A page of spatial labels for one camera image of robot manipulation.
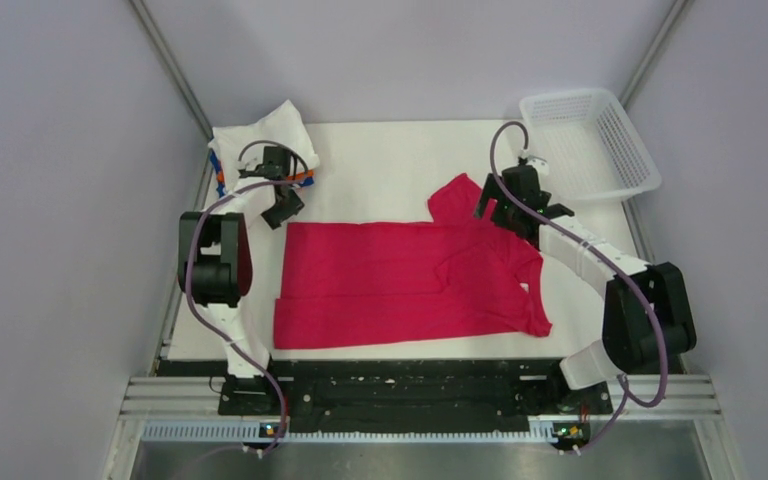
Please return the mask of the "red t shirt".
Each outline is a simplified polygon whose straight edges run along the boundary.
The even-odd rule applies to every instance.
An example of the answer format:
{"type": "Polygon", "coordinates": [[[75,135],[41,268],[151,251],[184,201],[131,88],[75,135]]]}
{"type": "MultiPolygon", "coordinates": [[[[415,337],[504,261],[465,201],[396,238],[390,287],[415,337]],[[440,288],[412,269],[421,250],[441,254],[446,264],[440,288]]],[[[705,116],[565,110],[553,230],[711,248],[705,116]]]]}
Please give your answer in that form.
{"type": "Polygon", "coordinates": [[[273,341],[310,350],[552,331],[542,256],[478,219],[480,187],[458,175],[428,199],[427,222],[312,223],[287,229],[273,341]]]}

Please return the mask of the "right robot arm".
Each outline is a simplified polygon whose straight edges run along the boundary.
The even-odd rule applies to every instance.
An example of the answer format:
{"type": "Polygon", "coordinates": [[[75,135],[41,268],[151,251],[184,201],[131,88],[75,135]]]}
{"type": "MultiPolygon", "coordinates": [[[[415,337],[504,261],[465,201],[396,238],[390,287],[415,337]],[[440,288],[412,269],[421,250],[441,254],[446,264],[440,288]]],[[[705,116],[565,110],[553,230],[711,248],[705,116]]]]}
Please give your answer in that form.
{"type": "Polygon", "coordinates": [[[572,412],[598,383],[651,366],[666,376],[670,358],[694,349],[697,334],[681,270],[626,254],[588,230],[542,189],[547,171],[535,158],[492,171],[474,215],[564,264],[604,302],[600,338],[562,359],[546,385],[549,404],[572,412]]]}

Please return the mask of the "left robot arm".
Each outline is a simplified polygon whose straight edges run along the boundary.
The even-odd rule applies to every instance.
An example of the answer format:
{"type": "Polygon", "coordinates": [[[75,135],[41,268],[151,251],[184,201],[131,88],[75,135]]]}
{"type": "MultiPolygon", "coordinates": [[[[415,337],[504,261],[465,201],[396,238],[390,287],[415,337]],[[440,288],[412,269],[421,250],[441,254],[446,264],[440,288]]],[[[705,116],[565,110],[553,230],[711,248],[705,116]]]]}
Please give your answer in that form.
{"type": "Polygon", "coordinates": [[[296,151],[273,140],[249,143],[238,159],[254,148],[261,150],[255,165],[241,171],[234,189],[200,211],[181,215],[177,280],[195,319],[221,339],[228,367],[246,364],[241,373],[229,373],[228,394],[242,379],[242,398],[252,410],[263,414],[278,407],[284,414],[286,397],[268,370],[270,353],[240,301],[254,279],[251,222],[265,213],[267,224],[277,228],[299,213],[303,202],[296,192],[297,176],[306,176],[309,167],[296,151]]]}

